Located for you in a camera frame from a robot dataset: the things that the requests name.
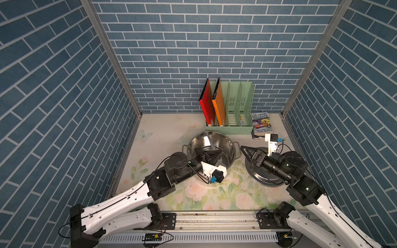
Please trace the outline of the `stainless steel stock pot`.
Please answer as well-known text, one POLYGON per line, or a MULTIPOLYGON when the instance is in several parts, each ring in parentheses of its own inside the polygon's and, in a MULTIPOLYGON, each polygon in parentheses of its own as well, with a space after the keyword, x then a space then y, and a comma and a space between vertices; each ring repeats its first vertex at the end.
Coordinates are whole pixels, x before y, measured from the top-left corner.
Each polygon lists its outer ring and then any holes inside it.
MULTIPOLYGON (((212 150, 208 138, 204 132, 205 131, 196 135, 188 145, 183 145, 182 152, 186 153, 189 160, 197 155, 194 151, 195 148, 201 147, 204 150, 212 150)), ((227 136, 214 131, 212 131, 211 139, 217 150, 222 151, 222 156, 215 166, 223 165, 228 169, 236 159, 242 156, 242 153, 239 151, 238 142, 233 142, 227 136)), ((209 179, 203 174, 202 169, 195 169, 195 171, 205 183, 211 184, 209 179)))

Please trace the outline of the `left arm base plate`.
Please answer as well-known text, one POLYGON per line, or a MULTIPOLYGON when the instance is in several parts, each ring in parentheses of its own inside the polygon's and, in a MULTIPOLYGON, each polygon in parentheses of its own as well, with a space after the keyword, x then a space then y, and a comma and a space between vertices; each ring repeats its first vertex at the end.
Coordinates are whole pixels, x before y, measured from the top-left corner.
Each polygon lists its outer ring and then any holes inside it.
POLYGON ((156 227, 157 230, 174 230, 176 226, 177 214, 173 212, 162 212, 162 221, 156 227))

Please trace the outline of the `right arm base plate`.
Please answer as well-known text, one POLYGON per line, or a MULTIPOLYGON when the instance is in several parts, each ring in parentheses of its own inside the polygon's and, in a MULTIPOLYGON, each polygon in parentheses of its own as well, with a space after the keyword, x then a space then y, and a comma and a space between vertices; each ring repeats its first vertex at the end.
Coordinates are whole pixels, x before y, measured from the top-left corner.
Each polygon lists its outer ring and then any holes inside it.
POLYGON ((287 224, 287 215, 274 212, 258 212, 256 214, 260 229, 292 229, 287 224))

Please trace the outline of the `long steel ladle spoon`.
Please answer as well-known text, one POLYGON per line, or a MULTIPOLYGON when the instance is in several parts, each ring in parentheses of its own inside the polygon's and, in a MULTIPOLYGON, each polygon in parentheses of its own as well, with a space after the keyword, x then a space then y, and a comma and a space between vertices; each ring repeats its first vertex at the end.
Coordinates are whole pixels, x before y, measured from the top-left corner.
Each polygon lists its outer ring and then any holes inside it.
POLYGON ((210 145, 211 145, 212 150, 213 150, 213 151, 216 151, 217 148, 216 148, 216 146, 214 145, 214 143, 212 142, 212 139, 211 139, 211 134, 212 134, 212 132, 211 132, 211 131, 205 131, 204 133, 206 134, 206 136, 207 136, 207 138, 208 138, 208 141, 209 141, 209 143, 210 143, 210 145))

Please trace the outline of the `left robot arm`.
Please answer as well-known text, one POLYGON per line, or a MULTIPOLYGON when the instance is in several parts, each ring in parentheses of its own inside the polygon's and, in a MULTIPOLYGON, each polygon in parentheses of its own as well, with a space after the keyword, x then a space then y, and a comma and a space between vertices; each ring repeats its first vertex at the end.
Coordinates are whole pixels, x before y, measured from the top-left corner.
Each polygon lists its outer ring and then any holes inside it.
POLYGON ((157 229, 164 223, 156 200, 175 191, 175 186, 194 175, 209 184, 227 174, 217 166, 220 150, 197 148, 191 159, 183 152, 166 157, 158 167, 131 189, 92 206, 77 204, 70 209, 70 244, 93 248, 100 240, 128 229, 157 229))

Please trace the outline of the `stainless steel pot lid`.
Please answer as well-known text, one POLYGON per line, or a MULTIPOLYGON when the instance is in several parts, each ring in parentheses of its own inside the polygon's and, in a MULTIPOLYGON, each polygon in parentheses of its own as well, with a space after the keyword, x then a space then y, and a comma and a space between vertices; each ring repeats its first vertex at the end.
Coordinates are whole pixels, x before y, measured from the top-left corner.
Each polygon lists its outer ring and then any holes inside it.
POLYGON ((279 187, 284 184, 284 182, 275 175, 270 174, 262 167, 257 167, 249 162, 248 157, 244 154, 245 167, 249 175, 258 183, 267 187, 279 187))

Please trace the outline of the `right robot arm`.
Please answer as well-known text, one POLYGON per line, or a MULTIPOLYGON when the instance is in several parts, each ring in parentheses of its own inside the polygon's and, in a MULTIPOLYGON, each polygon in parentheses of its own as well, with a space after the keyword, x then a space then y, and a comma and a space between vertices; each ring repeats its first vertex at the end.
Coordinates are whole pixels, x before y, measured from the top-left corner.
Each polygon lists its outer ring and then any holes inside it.
POLYGON ((273 211, 275 224, 288 226, 322 248, 380 248, 330 199, 325 188, 306 175, 308 163, 296 151, 266 153, 259 148, 241 146, 241 152, 254 167, 262 168, 287 185, 289 195, 306 206, 329 228, 318 226, 291 204, 283 201, 273 211))

